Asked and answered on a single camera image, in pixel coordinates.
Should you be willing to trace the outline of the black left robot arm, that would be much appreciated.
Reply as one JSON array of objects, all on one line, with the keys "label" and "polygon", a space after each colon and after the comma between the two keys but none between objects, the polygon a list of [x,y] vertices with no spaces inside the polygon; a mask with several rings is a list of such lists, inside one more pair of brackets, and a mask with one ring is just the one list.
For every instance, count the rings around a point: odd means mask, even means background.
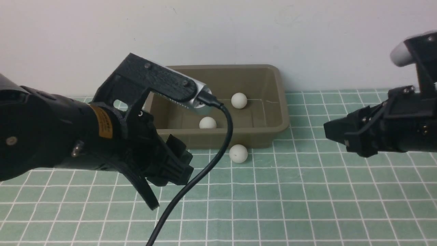
[{"label": "black left robot arm", "polygon": [[153,116],[18,86],[1,75],[1,181],[37,168],[126,172],[156,186],[186,185],[192,154],[164,141]]}]

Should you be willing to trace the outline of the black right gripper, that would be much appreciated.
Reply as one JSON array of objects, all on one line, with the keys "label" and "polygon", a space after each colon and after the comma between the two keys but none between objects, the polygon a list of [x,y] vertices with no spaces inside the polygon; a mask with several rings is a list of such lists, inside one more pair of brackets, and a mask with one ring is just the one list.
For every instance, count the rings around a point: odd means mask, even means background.
[{"label": "black right gripper", "polygon": [[368,158],[378,152],[436,152],[436,90],[389,90],[387,100],[324,123],[327,139]]}]

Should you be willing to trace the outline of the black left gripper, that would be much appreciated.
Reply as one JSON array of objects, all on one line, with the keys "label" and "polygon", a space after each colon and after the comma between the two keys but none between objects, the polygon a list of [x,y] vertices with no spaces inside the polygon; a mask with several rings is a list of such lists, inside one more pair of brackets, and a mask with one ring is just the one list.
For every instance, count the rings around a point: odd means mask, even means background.
[{"label": "black left gripper", "polygon": [[137,107],[121,111],[102,102],[90,103],[89,110],[91,120],[84,120],[86,128],[72,147],[79,169],[117,171],[141,186],[188,184],[192,154],[173,135],[165,143],[150,113]]}]

